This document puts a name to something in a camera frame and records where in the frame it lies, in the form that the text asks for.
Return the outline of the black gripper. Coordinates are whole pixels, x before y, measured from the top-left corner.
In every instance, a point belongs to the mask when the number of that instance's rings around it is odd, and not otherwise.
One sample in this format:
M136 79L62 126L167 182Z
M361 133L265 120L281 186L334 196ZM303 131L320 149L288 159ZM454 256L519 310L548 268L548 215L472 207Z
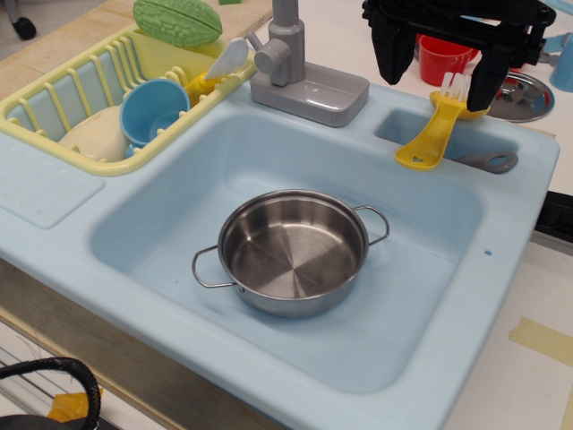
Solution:
M556 12L541 1L365 1L363 18L381 77L399 83L414 59L420 36L464 45L482 54L466 106L490 106L510 68L538 62L544 33Z

